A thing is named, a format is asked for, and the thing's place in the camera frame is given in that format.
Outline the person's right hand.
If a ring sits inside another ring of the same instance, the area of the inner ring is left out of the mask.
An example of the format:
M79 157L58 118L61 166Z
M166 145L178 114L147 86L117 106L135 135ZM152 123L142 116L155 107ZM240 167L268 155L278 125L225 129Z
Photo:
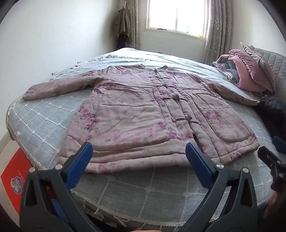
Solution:
M277 208L279 206L278 201L279 201L280 196L281 196L280 193L277 193L277 192L272 193L272 195L267 201L268 206L263 214L264 219L267 219L273 216L277 212Z

